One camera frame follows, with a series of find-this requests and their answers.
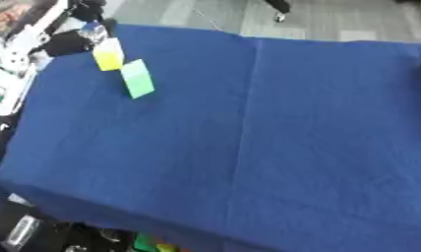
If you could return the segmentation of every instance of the yellow object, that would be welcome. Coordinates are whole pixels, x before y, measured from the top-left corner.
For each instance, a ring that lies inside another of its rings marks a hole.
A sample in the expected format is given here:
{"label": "yellow object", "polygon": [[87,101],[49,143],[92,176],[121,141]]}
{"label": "yellow object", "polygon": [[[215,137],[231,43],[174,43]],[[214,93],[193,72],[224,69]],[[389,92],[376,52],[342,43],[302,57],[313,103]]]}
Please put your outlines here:
{"label": "yellow object", "polygon": [[175,252],[175,246],[171,244],[157,244],[156,247],[159,252]]}
{"label": "yellow object", "polygon": [[92,55],[101,71],[119,70],[125,59],[117,37],[109,38],[97,45],[92,51]]}

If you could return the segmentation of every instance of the green object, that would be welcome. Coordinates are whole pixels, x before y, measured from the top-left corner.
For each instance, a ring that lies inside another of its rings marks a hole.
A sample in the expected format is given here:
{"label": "green object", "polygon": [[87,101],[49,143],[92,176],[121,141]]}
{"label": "green object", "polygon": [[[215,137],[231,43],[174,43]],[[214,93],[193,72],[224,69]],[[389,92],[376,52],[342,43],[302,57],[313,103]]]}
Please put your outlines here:
{"label": "green object", "polygon": [[140,249],[147,252],[157,252],[157,248],[150,242],[150,236],[140,233],[134,241],[134,249]]}
{"label": "green object", "polygon": [[120,71],[132,98],[154,91],[150,72],[142,59],[125,64]]}

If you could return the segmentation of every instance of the yellow cube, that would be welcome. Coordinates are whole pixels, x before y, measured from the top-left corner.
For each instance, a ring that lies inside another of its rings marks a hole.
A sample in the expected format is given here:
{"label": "yellow cube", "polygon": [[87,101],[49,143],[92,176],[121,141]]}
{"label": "yellow cube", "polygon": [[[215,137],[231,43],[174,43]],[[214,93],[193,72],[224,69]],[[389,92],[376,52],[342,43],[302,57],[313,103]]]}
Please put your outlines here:
{"label": "yellow cube", "polygon": [[112,37],[97,45],[92,51],[101,71],[119,70],[123,66],[125,55],[117,37]]}

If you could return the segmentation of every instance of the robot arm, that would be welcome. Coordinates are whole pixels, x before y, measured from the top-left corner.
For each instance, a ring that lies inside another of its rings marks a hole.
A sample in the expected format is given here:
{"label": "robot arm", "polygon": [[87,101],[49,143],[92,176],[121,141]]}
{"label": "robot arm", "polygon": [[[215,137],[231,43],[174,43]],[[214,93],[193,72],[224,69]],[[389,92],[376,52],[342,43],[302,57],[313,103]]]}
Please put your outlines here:
{"label": "robot arm", "polygon": [[108,37],[104,26],[94,32],[73,30],[55,34],[72,16],[88,22],[103,21],[103,5],[103,0],[43,0],[0,39],[0,116],[17,113],[22,106],[40,70],[34,61],[35,52],[45,50],[52,56],[60,56],[91,50]]}

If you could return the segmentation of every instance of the green cube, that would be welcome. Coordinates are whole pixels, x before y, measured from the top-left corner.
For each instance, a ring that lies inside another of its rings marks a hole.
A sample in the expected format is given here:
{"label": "green cube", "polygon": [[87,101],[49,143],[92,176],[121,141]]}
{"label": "green cube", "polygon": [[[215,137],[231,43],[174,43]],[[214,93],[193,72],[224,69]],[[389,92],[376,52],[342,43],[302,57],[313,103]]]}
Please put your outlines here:
{"label": "green cube", "polygon": [[142,59],[125,64],[120,71],[132,98],[154,91],[150,72]]}

